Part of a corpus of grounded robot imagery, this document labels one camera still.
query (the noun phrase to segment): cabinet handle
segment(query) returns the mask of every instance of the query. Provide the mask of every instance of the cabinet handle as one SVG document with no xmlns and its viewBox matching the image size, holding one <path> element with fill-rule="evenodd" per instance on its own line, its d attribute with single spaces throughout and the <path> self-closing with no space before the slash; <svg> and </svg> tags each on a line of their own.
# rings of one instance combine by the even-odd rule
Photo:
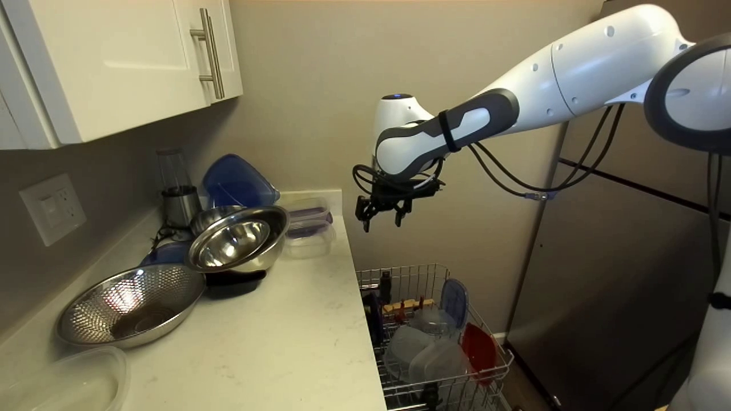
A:
<svg viewBox="0 0 731 411">
<path fill-rule="evenodd" d="M 189 30 L 189 35 L 205 43 L 210 72 L 199 74 L 201 82 L 213 82 L 213 95 L 224 97 L 224 74 L 219 63 L 219 50 L 216 46 L 213 20 L 209 9 L 201 9 L 203 30 Z"/>
</svg>

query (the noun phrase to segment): metal bowl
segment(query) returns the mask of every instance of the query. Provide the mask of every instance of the metal bowl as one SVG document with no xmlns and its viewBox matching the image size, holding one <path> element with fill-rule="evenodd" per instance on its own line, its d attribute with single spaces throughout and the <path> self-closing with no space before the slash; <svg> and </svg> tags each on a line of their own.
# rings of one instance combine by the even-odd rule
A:
<svg viewBox="0 0 731 411">
<path fill-rule="evenodd" d="M 281 250 L 289 212 L 278 206 L 221 215 L 189 246 L 189 265 L 205 274 L 260 274 Z"/>
<path fill-rule="evenodd" d="M 77 295 L 57 332 L 80 347 L 140 347 L 175 330 L 205 290 L 205 276 L 186 265 L 119 271 Z"/>
</svg>

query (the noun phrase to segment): dish rack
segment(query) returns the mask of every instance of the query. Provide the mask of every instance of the dish rack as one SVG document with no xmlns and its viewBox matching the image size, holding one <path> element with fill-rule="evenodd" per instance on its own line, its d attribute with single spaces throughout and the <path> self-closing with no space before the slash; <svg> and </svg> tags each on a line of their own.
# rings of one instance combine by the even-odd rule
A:
<svg viewBox="0 0 731 411">
<path fill-rule="evenodd" d="M 495 361 L 491 367 L 471 369 L 425 381 L 400 381 L 384 367 L 384 351 L 392 336 L 398 325 L 409 320 L 418 308 L 438 304 L 442 287 L 451 278 L 451 271 L 438 265 L 405 265 L 405 266 L 374 266 L 361 268 L 358 282 L 363 295 L 366 313 L 374 305 L 368 305 L 366 295 L 384 292 L 384 278 L 388 278 L 388 305 L 380 304 L 380 320 L 384 329 L 382 341 L 374 341 L 374 356 L 380 364 L 380 377 L 384 386 L 384 396 L 388 409 L 411 411 L 503 411 L 503 381 L 513 367 L 515 354 L 503 348 L 491 340 L 491 332 L 485 320 L 469 311 L 469 324 L 485 330 L 495 348 Z"/>
</svg>

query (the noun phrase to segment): cabinet door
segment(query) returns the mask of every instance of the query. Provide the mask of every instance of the cabinet door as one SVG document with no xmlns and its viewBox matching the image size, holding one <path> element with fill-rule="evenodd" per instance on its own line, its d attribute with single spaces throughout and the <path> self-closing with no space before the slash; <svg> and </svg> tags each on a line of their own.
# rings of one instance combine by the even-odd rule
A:
<svg viewBox="0 0 731 411">
<path fill-rule="evenodd" d="M 234 22 L 232 22 L 232 6 L 229 0 L 186 0 L 189 9 L 189 24 L 201 28 L 203 16 L 201 9 L 209 10 L 213 20 L 213 33 L 216 33 L 216 59 L 210 61 L 209 46 L 213 43 L 196 43 L 196 57 L 201 66 L 201 74 L 210 74 L 213 66 L 219 66 L 221 72 L 221 95 L 216 95 L 216 86 L 205 82 L 205 101 L 218 102 L 226 101 L 234 95 L 243 95 L 243 77 L 240 77 L 240 63 L 238 63 L 238 47 L 235 47 L 235 33 L 234 33 Z"/>
<path fill-rule="evenodd" d="M 2 0 L 63 143 L 205 107 L 180 0 Z"/>
</svg>

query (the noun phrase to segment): white cabinet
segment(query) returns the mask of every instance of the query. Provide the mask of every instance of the white cabinet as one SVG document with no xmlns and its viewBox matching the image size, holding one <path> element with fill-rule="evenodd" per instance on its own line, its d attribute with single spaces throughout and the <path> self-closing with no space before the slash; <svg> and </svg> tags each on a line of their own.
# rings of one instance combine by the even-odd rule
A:
<svg viewBox="0 0 731 411">
<path fill-rule="evenodd" d="M 226 0 L 2 0 L 2 10 L 0 59 L 15 69 L 0 90 L 26 146 L 0 134 L 0 149 L 92 141 L 243 94 Z"/>
</svg>

